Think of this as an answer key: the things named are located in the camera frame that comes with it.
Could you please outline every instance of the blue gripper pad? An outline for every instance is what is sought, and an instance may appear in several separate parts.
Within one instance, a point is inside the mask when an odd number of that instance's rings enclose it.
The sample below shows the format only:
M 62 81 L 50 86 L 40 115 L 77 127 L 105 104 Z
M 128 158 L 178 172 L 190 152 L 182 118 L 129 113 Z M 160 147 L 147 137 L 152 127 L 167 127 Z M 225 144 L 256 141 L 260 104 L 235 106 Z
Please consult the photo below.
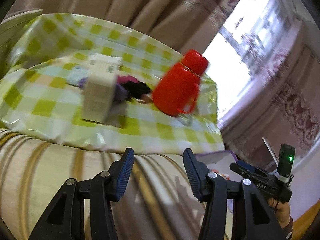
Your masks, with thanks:
M 124 195 L 134 163 L 134 151 L 127 148 L 119 161 L 113 162 L 109 168 L 111 183 L 106 188 L 110 201 L 117 202 Z
M 185 149 L 183 152 L 183 165 L 186 169 L 193 195 L 198 201 L 204 202 L 204 198 L 209 193 L 206 188 L 205 177 L 209 172 L 207 166 L 196 160 L 191 149 Z

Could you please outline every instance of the green checkered tablecloth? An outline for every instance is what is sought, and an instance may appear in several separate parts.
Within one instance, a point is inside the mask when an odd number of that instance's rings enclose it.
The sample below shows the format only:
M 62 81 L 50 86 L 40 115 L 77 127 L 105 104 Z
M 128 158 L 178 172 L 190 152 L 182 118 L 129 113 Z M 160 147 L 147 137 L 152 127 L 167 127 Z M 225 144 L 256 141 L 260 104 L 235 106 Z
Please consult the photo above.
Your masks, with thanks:
M 216 84 L 202 78 L 190 126 L 153 104 L 126 102 L 105 124 L 81 119 L 82 92 L 66 84 L 75 65 L 100 53 L 122 57 L 120 74 L 131 74 L 154 88 L 181 55 L 147 35 L 92 17 L 46 14 L 25 27 L 7 59 L 0 83 L 0 117 L 26 135 L 88 150 L 182 154 L 224 149 L 216 126 Z

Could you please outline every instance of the red thermos cup lid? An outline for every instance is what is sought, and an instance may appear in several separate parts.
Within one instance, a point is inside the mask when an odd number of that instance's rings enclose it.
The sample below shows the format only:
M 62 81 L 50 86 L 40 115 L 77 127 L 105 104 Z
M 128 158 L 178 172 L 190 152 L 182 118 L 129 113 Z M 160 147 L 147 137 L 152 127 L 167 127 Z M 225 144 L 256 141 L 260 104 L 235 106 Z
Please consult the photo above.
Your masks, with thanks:
M 190 68 L 197 75 L 202 76 L 204 71 L 207 69 L 209 61 L 199 52 L 191 49 L 185 54 L 184 58 L 181 60 L 181 63 Z

